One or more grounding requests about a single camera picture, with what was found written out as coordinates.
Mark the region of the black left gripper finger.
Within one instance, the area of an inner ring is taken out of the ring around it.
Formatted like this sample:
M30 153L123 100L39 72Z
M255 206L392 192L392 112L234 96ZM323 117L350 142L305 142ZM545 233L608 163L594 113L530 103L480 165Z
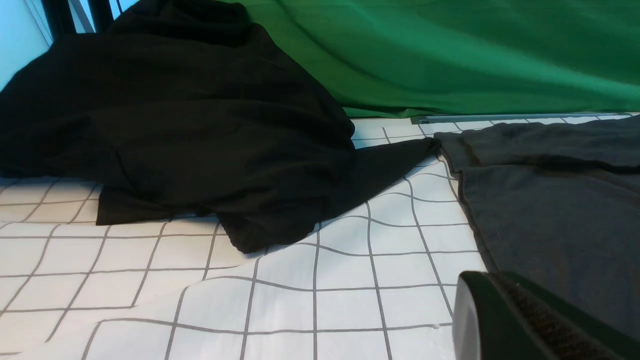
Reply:
M458 276L457 360L637 360L639 341L513 272Z

